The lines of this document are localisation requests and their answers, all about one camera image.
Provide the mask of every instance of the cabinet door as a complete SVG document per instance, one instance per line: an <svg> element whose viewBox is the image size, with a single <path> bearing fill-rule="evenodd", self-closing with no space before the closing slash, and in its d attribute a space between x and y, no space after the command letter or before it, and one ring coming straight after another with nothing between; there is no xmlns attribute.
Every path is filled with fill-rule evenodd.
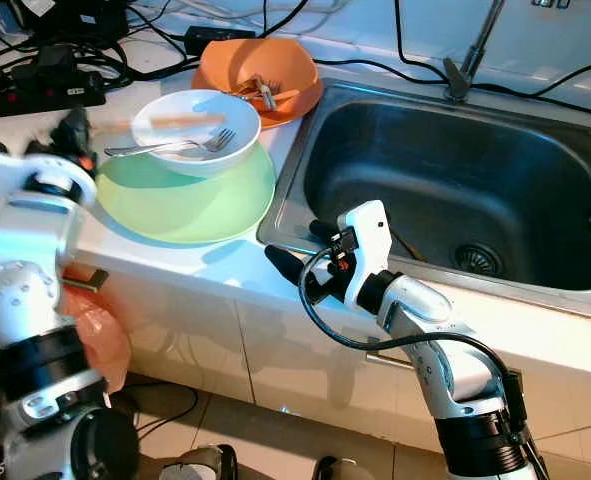
<svg viewBox="0 0 591 480"><path fill-rule="evenodd" d="M367 362L326 337L299 303L238 302L238 311L258 405L440 451L413 371ZM323 317L343 335L382 338L373 318L326 309Z"/></svg>
<svg viewBox="0 0 591 480"><path fill-rule="evenodd" d="M128 332L131 371L253 401L233 301L109 273L100 295ZM88 268L72 274L83 277Z"/></svg>

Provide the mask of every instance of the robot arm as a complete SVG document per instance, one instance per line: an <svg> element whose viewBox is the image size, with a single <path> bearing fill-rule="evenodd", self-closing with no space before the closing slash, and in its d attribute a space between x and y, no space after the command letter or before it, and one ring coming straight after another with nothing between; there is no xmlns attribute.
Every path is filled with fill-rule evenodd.
<svg viewBox="0 0 591 480"><path fill-rule="evenodd" d="M446 297L387 270L391 236L384 206L367 202L340 216L331 247L299 268L300 297L311 319L331 338L360 350L401 347L413 363L448 465L449 480L547 480L526 427L515 374L475 339ZM294 280L295 262L275 247L267 256ZM329 255L333 278L320 285L312 268ZM311 298L332 294L363 309L393 340L369 344L342 337L315 312Z"/></svg>
<svg viewBox="0 0 591 480"><path fill-rule="evenodd" d="M62 124L71 116L86 120L76 111ZM0 152L0 434L9 480L130 480L137 469L137 434L107 408L106 382L89 367L75 320L59 313L62 270L96 193L67 158L73 150Z"/></svg>

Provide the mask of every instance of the stainless steel sink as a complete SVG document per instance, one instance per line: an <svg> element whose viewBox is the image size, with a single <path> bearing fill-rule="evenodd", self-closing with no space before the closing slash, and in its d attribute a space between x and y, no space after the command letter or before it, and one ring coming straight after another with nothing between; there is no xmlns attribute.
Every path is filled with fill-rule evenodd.
<svg viewBox="0 0 591 480"><path fill-rule="evenodd" d="M327 80L259 239L304 252L314 218L380 199L391 267L591 315L591 128Z"/></svg>

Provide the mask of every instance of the white bowl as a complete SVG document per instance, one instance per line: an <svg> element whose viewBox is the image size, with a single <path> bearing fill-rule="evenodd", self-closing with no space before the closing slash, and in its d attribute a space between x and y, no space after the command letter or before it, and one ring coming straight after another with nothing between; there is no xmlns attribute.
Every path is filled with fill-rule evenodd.
<svg viewBox="0 0 591 480"><path fill-rule="evenodd" d="M226 121L219 125L201 127L152 129L153 117L197 114L223 114ZM183 175L214 177L239 164L252 151L262 129L257 111L244 100L217 90L184 90L158 98L146 105L132 122L132 132L138 145L181 140L205 142L224 128L235 132L233 139L215 153L201 148L187 148L176 153L153 153L166 168Z"/></svg>

